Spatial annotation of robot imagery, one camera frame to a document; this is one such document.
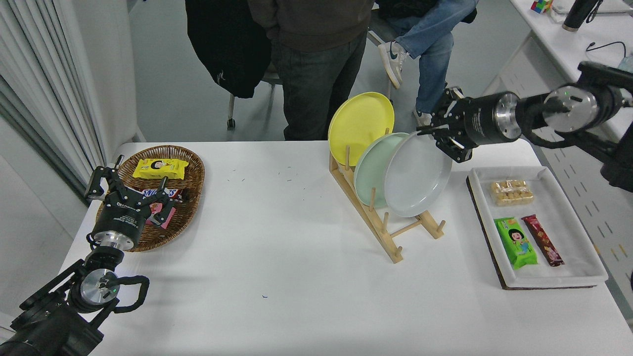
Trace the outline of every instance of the cartoon girl image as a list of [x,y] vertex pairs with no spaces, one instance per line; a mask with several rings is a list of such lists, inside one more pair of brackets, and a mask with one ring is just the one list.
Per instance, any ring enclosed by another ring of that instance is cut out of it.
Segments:
[[154,161],[152,162],[152,164],[150,165],[150,167],[152,169],[160,169],[160,167],[167,165],[167,163],[163,162],[163,161]]
[[510,229],[508,230],[508,235],[512,239],[515,246],[521,248],[522,251],[519,253],[519,255],[523,255],[529,251],[530,245],[528,244],[527,240],[525,240],[525,236],[523,236],[523,233],[521,231],[517,229]]

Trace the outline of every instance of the white desk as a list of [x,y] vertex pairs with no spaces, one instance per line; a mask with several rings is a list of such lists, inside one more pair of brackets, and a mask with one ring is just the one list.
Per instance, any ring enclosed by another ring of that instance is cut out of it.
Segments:
[[[111,315],[94,355],[630,355],[631,334],[604,284],[501,289],[465,184],[486,165],[538,165],[525,141],[455,164],[431,213],[445,235],[397,237],[392,264],[328,170],[326,142],[175,143],[206,167],[183,234],[126,253],[145,304]],[[126,156],[155,144],[126,144]],[[64,267],[89,252],[93,203]],[[122,289],[121,305],[136,290]]]
[[[485,94],[510,90],[524,98],[549,92],[567,82],[575,82],[581,61],[596,61],[617,67],[622,59],[622,46],[608,46],[585,52],[587,45],[600,46],[623,41],[629,53],[633,49],[633,18],[626,14],[598,15],[591,23],[583,23],[577,32],[569,32],[549,14],[530,10],[531,0],[511,0],[520,16],[532,29]],[[599,132],[617,141],[633,122],[633,108],[622,109],[599,126]],[[553,130],[537,133],[554,139]],[[618,300],[628,318],[633,318],[633,292],[630,274],[633,270],[633,194],[613,188],[602,178],[600,162],[584,151],[538,149],[565,190],[587,233],[601,252],[601,258],[613,276],[625,300]]]

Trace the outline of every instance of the robotic arm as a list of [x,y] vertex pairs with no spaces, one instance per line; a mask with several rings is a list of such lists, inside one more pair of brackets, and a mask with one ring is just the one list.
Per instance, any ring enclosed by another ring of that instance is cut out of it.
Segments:
[[[24,312],[11,324],[16,333],[0,345],[0,356],[88,355],[103,339],[98,327],[111,312],[131,312],[143,304],[149,279],[117,277],[114,271],[123,260],[123,251],[137,246],[145,221],[162,224],[174,201],[166,193],[167,178],[150,197],[125,187],[117,169],[122,158],[114,168],[97,167],[85,192],[88,199],[100,198],[104,194],[101,180],[106,179],[109,191],[103,198],[103,209],[86,236],[92,252],[20,305]],[[163,203],[163,209],[152,216],[149,206],[157,201]],[[118,307],[120,286],[130,284],[140,284],[138,299]],[[79,315],[97,311],[90,322]]]
[[[472,157],[481,144],[516,141],[523,134],[545,148],[577,146],[604,163],[602,176],[615,187],[633,192],[633,123],[618,143],[587,132],[633,106],[622,89],[633,95],[633,73],[583,61],[576,83],[520,99],[513,92],[465,98],[459,88],[446,89],[432,113],[430,125],[418,127],[456,162]],[[533,130],[550,126],[563,138],[551,142]]]

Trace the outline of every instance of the yellow plate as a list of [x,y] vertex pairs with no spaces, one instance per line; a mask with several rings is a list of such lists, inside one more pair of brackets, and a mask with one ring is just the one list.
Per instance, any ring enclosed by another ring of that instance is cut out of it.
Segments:
[[336,110],[327,133],[330,152],[345,164],[345,148],[349,145],[349,165],[355,166],[369,145],[394,128],[394,108],[379,92],[364,92],[348,99]]

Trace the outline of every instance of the wicker basket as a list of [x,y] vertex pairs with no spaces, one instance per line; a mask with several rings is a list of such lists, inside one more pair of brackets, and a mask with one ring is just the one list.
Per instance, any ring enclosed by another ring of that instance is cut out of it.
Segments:
[[139,160],[147,158],[177,158],[189,162],[185,168],[185,179],[172,179],[167,182],[167,188],[187,189],[188,199],[175,205],[176,212],[166,229],[155,225],[145,225],[139,244],[129,250],[131,252],[147,251],[166,244],[184,231],[196,214],[202,186],[204,183],[204,164],[197,154],[180,146],[156,146],[138,152],[128,158],[119,167],[119,176],[123,183],[134,189],[156,189],[160,179],[133,178]]

